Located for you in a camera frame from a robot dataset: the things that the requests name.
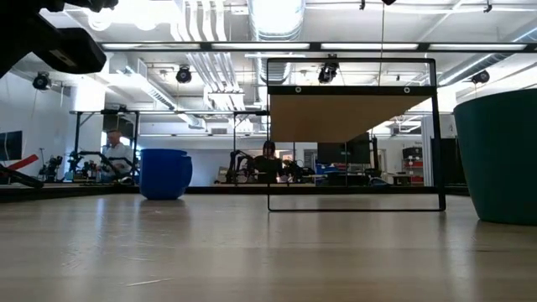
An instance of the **dark green container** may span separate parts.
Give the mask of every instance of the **dark green container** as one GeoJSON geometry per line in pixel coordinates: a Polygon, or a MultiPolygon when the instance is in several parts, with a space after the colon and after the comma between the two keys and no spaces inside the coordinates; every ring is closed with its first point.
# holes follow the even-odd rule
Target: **dark green container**
{"type": "Polygon", "coordinates": [[[464,102],[455,120],[479,218],[537,225],[537,89],[464,102]]]}

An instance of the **cardboard panel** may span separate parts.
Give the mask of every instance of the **cardboard panel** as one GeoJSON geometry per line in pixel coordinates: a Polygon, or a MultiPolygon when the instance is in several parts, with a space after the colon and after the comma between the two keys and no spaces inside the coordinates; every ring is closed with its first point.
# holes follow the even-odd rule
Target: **cardboard panel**
{"type": "Polygon", "coordinates": [[[343,143],[428,96],[270,96],[275,142],[343,143]]]}

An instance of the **ceiling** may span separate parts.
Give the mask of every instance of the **ceiling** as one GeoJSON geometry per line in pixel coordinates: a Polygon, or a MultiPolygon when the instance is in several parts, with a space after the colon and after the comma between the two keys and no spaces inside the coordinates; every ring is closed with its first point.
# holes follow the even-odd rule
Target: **ceiling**
{"type": "MultiPolygon", "coordinates": [[[[139,42],[139,41],[174,41],[170,33],[170,22],[175,21],[176,6],[172,0],[136,0],[144,2],[143,14],[122,15],[103,31],[93,30],[89,24],[91,14],[76,8],[67,7],[63,13],[43,11],[42,15],[59,28],[82,27],[91,36],[101,42],[139,42]],[[141,30],[135,25],[136,20],[144,16],[155,23],[152,30],[141,30]]],[[[401,42],[506,42],[505,39],[517,29],[528,23],[537,28],[537,2],[535,0],[495,0],[493,10],[484,13],[485,0],[398,0],[394,5],[383,6],[380,0],[367,0],[365,10],[359,9],[360,1],[345,0],[306,0],[306,10],[300,40],[303,41],[401,41],[401,42]]],[[[198,2],[198,28],[202,30],[202,6],[198,2]]],[[[212,29],[214,33],[215,3],[211,1],[212,29]]],[[[246,0],[224,1],[224,29],[230,41],[249,41],[252,39],[248,20],[246,0]]],[[[194,67],[193,78],[189,84],[179,84],[175,74],[180,65],[188,65],[185,53],[129,52],[128,62],[141,60],[148,67],[147,77],[164,93],[181,103],[183,97],[199,97],[197,110],[203,108],[202,99],[206,86],[194,67]]],[[[298,53],[307,57],[324,57],[324,53],[298,53]]],[[[384,57],[423,57],[422,54],[384,54],[384,57]]],[[[379,53],[342,53],[340,57],[379,57],[379,53]]],[[[439,73],[459,65],[472,54],[428,54],[437,61],[439,73]]],[[[243,102],[252,105],[259,102],[257,88],[258,77],[255,73],[254,60],[245,58],[245,53],[231,53],[232,66],[238,85],[244,91],[243,102]]],[[[490,68],[491,80],[485,85],[474,86],[472,83],[458,83],[449,88],[458,96],[458,101],[472,99],[475,95],[496,93],[498,91],[529,88],[537,84],[536,69],[532,66],[537,61],[535,55],[514,55],[490,68]]],[[[76,85],[83,81],[80,76],[65,75],[48,69],[37,57],[29,55],[15,66],[16,70],[31,76],[39,70],[48,70],[53,80],[67,85],[76,85]]],[[[290,81],[301,85],[318,85],[316,77],[318,64],[300,64],[292,68],[290,81]]],[[[341,64],[340,75],[333,85],[407,85],[418,76],[426,73],[424,65],[385,64],[382,69],[376,64],[341,64]]],[[[96,75],[98,80],[107,85],[107,102],[123,103],[132,108],[154,109],[157,104],[146,92],[128,82],[125,75],[115,70],[104,70],[96,75]]],[[[170,117],[161,117],[161,122],[173,121],[170,117]]]]}

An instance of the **man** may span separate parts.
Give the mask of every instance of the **man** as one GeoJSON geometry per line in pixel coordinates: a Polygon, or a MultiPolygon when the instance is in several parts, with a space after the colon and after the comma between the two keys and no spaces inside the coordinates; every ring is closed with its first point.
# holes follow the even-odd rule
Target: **man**
{"type": "MultiPolygon", "coordinates": [[[[110,158],[126,158],[130,162],[133,162],[133,149],[130,146],[126,146],[120,142],[122,133],[119,130],[111,130],[107,132],[108,150],[104,156],[110,158]]],[[[124,160],[111,160],[111,163],[116,167],[122,176],[128,176],[131,172],[131,166],[124,160]]],[[[102,182],[111,182],[115,176],[114,172],[103,171],[102,182]]]]}

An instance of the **wooden table surface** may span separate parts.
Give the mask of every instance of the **wooden table surface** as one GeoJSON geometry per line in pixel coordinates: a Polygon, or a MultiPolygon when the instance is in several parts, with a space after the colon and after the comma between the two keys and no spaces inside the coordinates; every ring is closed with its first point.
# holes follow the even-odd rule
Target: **wooden table surface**
{"type": "MultiPolygon", "coordinates": [[[[274,196],[423,207],[428,195],[274,196]]],[[[447,213],[272,213],[265,197],[0,204],[2,301],[537,301],[537,228],[447,213]]]]}

